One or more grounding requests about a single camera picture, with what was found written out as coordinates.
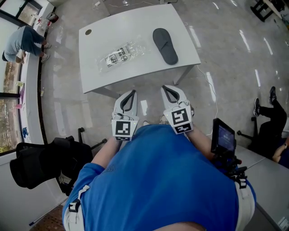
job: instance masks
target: blue t-shirt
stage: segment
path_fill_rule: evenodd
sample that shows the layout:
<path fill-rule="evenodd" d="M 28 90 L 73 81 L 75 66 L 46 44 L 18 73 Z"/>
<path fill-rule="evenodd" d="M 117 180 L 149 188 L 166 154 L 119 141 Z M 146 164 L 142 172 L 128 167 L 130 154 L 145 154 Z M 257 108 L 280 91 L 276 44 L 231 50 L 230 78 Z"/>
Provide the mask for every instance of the blue t-shirt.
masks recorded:
<path fill-rule="evenodd" d="M 141 127 L 106 169 L 86 164 L 63 216 L 85 185 L 86 231 L 150 231 L 177 222 L 234 231 L 237 224 L 234 182 L 169 125 Z"/>

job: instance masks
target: hand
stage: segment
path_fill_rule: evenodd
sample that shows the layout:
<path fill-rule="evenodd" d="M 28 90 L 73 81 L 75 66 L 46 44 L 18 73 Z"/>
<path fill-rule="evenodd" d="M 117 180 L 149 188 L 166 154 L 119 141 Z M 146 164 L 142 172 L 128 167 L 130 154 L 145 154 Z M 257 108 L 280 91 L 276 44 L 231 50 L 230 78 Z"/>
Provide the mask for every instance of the hand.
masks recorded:
<path fill-rule="evenodd" d="M 287 145 L 287 147 L 289 146 L 289 137 L 287 137 L 285 144 Z"/>

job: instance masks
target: label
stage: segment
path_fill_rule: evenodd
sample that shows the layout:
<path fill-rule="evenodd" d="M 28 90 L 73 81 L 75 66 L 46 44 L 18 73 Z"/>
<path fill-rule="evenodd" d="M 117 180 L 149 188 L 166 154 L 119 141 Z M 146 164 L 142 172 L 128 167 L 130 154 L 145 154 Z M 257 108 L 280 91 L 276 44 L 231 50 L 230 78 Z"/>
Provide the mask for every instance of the label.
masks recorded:
<path fill-rule="evenodd" d="M 280 228 L 284 231 L 286 231 L 289 227 L 289 221 L 283 217 L 279 222 L 278 225 L 280 226 Z"/>

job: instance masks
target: table leg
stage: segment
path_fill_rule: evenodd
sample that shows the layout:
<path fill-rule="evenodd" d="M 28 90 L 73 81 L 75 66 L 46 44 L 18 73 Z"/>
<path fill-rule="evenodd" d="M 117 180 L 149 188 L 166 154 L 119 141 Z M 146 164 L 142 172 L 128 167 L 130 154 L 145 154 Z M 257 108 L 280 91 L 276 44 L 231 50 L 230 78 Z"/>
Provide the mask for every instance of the table leg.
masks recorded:
<path fill-rule="evenodd" d="M 273 14 L 273 11 L 271 10 L 268 14 L 266 14 L 263 19 L 265 20 L 266 18 L 268 18 L 271 14 Z"/>
<path fill-rule="evenodd" d="M 254 6 L 254 9 L 257 9 L 257 7 L 263 2 L 263 0 L 260 0 L 257 2 L 257 4 Z"/>
<path fill-rule="evenodd" d="M 101 94 L 101 95 L 104 95 L 104 96 L 108 96 L 108 97 L 111 97 L 111 98 L 115 98 L 115 99 L 118 99 L 119 96 L 121 96 L 120 94 L 118 94 L 116 92 L 113 92 L 111 90 L 108 90 L 105 87 L 94 89 L 93 92 Z"/>
<path fill-rule="evenodd" d="M 267 8 L 268 8 L 268 6 L 264 3 L 264 4 L 260 7 L 260 9 L 257 10 L 257 12 L 260 13 L 263 9 L 267 9 Z"/>
<path fill-rule="evenodd" d="M 107 9 L 107 6 L 104 4 L 103 0 L 99 0 L 99 3 L 100 3 L 100 5 L 102 6 L 105 15 L 106 15 L 107 17 L 110 16 L 111 14 L 109 13 L 109 11 L 108 11 L 108 9 Z"/>
<path fill-rule="evenodd" d="M 194 67 L 194 65 L 189 65 L 186 67 L 186 70 L 184 71 L 184 73 L 180 76 L 180 77 L 176 77 L 174 80 L 173 80 L 173 84 L 174 85 L 178 85 L 181 80 L 190 72 L 190 70 Z"/>

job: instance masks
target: gray floor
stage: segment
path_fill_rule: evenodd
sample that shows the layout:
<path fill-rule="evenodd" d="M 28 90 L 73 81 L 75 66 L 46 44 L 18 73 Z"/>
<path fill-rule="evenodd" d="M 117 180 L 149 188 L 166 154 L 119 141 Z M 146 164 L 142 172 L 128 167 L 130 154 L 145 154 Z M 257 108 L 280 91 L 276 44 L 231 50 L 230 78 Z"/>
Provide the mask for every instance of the gray floor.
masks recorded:
<path fill-rule="evenodd" d="M 141 0 L 127 0 L 128 4 Z M 158 0 L 148 0 L 157 4 Z M 122 0 L 106 0 L 112 14 L 138 7 L 121 6 Z M 277 97 L 287 111 L 289 74 L 289 33 L 275 15 L 265 23 L 250 10 L 254 0 L 178 0 L 173 4 L 181 19 L 188 23 L 205 72 L 214 84 L 218 98 L 218 117 L 235 131 L 253 133 L 250 120 L 253 101 L 259 97 L 263 106 L 268 103 L 269 89 L 275 85 Z M 78 31 L 82 27 L 104 18 L 102 9 L 93 10 L 93 0 L 69 0 L 56 9 L 60 19 L 48 33 L 53 47 L 48 51 L 51 58 L 42 68 L 42 110 L 48 142 L 55 137 L 73 135 L 77 139 L 77 128 L 84 127 L 85 143 L 92 145 L 111 132 L 111 113 L 115 100 L 96 93 L 82 93 Z M 138 116 L 157 123 L 164 110 L 160 94 L 163 84 L 172 84 L 173 78 L 182 69 L 173 69 L 137 77 L 111 85 L 119 93 L 135 89 L 139 95 Z M 205 134 L 212 129 L 216 114 L 214 97 L 202 73 L 193 69 L 179 84 L 195 109 L 194 123 Z M 143 110 L 140 101 L 147 101 Z M 259 125 L 266 121 L 261 116 Z M 248 145 L 248 140 L 237 137 L 237 143 Z"/>

